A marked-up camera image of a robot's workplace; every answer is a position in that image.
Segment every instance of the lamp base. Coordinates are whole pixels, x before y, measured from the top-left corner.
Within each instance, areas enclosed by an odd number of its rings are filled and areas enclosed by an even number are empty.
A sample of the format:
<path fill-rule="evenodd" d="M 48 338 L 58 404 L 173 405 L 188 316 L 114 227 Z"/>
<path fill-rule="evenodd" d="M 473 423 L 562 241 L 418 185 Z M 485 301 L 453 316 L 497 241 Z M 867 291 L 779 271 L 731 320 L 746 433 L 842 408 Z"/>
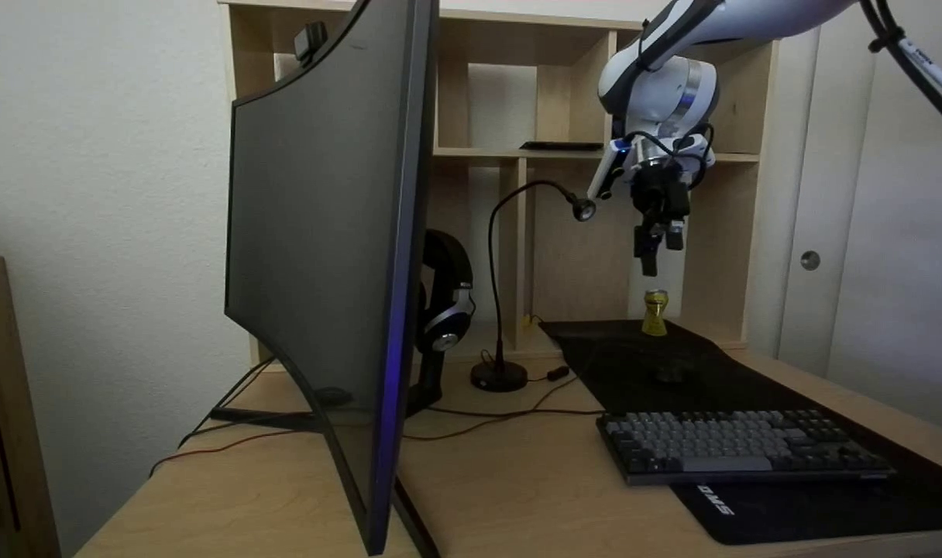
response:
<path fill-rule="evenodd" d="M 527 370 L 509 361 L 478 362 L 470 370 L 470 386 L 480 390 L 520 390 L 527 386 Z"/>

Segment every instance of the headphones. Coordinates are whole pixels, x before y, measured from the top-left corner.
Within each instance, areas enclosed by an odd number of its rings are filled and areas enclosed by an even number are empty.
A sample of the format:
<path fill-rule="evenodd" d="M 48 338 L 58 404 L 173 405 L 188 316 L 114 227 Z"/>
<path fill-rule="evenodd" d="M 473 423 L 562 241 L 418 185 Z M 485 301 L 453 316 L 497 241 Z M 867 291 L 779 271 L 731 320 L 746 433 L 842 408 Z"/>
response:
<path fill-rule="evenodd" d="M 433 271 L 432 301 L 418 291 L 418 338 L 415 347 L 449 350 L 466 338 L 473 316 L 470 264 L 458 240 L 423 230 L 422 264 Z"/>

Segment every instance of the desk surface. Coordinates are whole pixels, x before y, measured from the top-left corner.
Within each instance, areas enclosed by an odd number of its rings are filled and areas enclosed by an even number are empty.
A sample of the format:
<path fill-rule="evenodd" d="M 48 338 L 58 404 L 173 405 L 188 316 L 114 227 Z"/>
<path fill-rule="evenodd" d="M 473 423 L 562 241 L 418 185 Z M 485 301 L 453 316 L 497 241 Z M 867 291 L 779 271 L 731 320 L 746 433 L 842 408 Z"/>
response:
<path fill-rule="evenodd" d="M 942 466 L 940 428 L 735 345 L 725 350 Z M 517 362 L 538 381 L 480 394 L 468 386 L 473 361 L 449 357 L 438 405 L 511 412 L 562 389 L 542 408 L 599 408 L 579 381 L 542 381 L 553 357 Z M 305 400 L 284 371 L 264 371 L 239 405 L 305 408 Z M 405 423 L 401 478 L 443 555 L 942 555 L 942 535 L 719 547 L 670 487 L 624 487 L 591 416 L 527 416 L 458 433 L 480 423 L 446 412 Z M 163 462 L 81 555 L 363 555 L 320 433 L 239 424 L 201 433 L 183 452 L 195 457 Z M 398 519 L 386 555 L 415 555 Z"/>

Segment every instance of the black keyboard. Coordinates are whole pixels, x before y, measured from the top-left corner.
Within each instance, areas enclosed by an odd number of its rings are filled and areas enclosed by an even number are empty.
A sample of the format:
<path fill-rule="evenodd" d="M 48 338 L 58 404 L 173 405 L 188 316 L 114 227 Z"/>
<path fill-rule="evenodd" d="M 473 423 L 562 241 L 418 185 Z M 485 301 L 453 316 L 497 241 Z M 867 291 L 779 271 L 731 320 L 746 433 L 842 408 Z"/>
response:
<path fill-rule="evenodd" d="M 804 408 L 608 412 L 599 430 L 626 485 L 861 478 L 895 468 L 832 416 Z"/>

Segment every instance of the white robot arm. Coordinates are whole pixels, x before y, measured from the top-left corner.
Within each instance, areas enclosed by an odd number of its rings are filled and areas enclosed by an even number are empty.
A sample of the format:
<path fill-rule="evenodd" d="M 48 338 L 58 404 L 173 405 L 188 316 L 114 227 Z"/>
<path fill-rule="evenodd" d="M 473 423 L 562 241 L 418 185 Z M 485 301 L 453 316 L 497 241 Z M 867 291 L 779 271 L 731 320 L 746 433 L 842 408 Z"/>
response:
<path fill-rule="evenodd" d="M 671 0 L 620 51 L 599 79 L 599 99 L 612 121 L 588 200 L 608 200 L 616 177 L 633 174 L 633 204 L 642 211 L 635 258 L 658 275 L 658 244 L 681 249 L 689 188 L 717 163 L 707 119 L 719 74 L 685 51 L 725 42 L 776 42 L 823 24 L 855 0 Z M 942 73 L 912 46 L 885 0 L 858 0 L 878 33 L 871 51 L 888 51 L 912 80 L 942 112 Z"/>

